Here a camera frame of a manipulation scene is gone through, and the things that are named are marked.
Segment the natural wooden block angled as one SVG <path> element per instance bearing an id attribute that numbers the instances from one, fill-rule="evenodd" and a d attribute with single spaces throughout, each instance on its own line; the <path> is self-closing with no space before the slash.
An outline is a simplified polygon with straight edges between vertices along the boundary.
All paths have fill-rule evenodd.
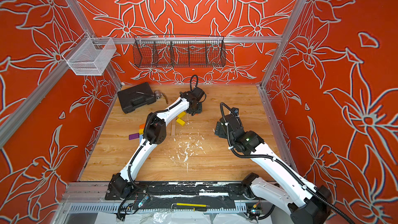
<path id="1" fill-rule="evenodd" d="M 171 136 L 175 136 L 175 135 L 176 135 L 176 126 L 172 125 Z"/>

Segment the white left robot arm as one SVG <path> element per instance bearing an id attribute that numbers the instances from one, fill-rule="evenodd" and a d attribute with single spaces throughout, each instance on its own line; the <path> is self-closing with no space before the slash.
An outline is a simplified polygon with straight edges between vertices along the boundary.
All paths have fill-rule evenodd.
<path id="1" fill-rule="evenodd" d="M 202 112 L 202 98 L 206 93 L 198 86 L 181 92 L 177 100 L 164 110 L 150 113 L 144 126 L 143 138 L 126 166 L 110 180 L 105 195 L 106 200 L 125 199 L 140 186 L 137 175 L 150 153 L 167 137 L 168 124 L 181 113 L 192 116 Z"/>

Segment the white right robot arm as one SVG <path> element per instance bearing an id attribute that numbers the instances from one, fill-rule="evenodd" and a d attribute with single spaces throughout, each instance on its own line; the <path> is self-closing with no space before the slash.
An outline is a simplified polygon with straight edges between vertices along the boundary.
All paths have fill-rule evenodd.
<path id="1" fill-rule="evenodd" d="M 264 169 L 277 186 L 256 174 L 246 177 L 246 186 L 254 196 L 267 200 L 286 214 L 295 224 L 323 224 L 331 213 L 331 193 L 318 188 L 283 162 L 254 131 L 245 131 L 240 118 L 222 115 L 215 135 L 225 138 L 233 154 L 250 159 Z"/>

